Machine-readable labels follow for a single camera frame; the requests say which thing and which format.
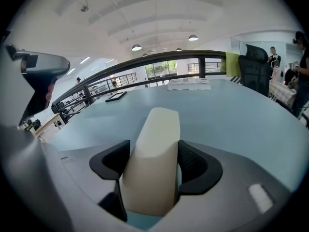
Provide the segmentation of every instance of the white plastic piece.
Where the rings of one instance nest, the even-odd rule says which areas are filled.
[[[164,216],[173,208],[179,139],[178,112],[160,107],[152,109],[120,178],[127,210]]]
[[[253,184],[249,187],[249,193],[254,200],[256,207],[261,214],[264,214],[273,206],[273,201],[260,184]]]

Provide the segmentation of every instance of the window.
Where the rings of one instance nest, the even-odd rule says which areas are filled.
[[[161,63],[147,64],[145,65],[147,77],[149,78],[159,78],[163,75],[175,74],[176,71],[176,61],[165,61]]]

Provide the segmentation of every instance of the light blue table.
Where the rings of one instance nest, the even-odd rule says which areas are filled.
[[[211,88],[168,91],[159,86],[130,91],[115,102],[98,100],[73,117],[51,143],[63,151],[129,139],[132,149],[150,110],[164,107],[179,112],[182,140],[246,156],[296,190],[309,162],[305,126],[246,87],[212,80]]]

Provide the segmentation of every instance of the black railing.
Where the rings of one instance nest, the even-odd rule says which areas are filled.
[[[220,62],[205,62],[205,72],[214,72],[221,66]],[[199,64],[192,63],[188,64],[189,73],[199,73]]]
[[[145,66],[147,64],[169,61],[169,60],[177,60],[177,59],[188,59],[188,58],[198,58],[198,68],[199,73],[193,74],[185,74],[185,75],[175,75],[175,76],[165,76],[156,78],[153,80],[136,82],[136,74],[130,73],[127,75],[122,75],[119,77],[113,77],[109,79],[103,80],[103,78],[109,77],[119,72],[127,71],[134,69],[136,67]],[[140,85],[145,85],[148,87],[150,83],[158,83],[162,81],[178,79],[178,78],[186,78],[186,77],[205,77],[206,75],[225,75],[222,72],[206,72],[206,58],[218,58],[225,59],[225,52],[219,51],[210,51],[210,50],[186,50],[186,51],[175,51],[175,52],[164,52],[153,55],[148,55],[146,57],[135,58],[129,60],[127,62],[123,62],[102,70],[93,76],[85,79],[80,82],[78,85],[74,86],[67,92],[65,92],[62,96],[60,96],[57,100],[52,103],[52,110],[54,113],[60,113],[60,116],[64,120],[65,123],[75,114],[78,114],[80,110],[91,105],[96,99],[99,97],[116,92],[125,88],[136,87]],[[66,104],[64,104],[64,100],[69,98],[72,95],[77,95],[78,97],[72,99]]]

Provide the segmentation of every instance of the mesh chair back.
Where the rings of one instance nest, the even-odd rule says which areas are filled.
[[[243,85],[268,97],[270,65],[262,48],[246,45],[246,56],[239,56]]]

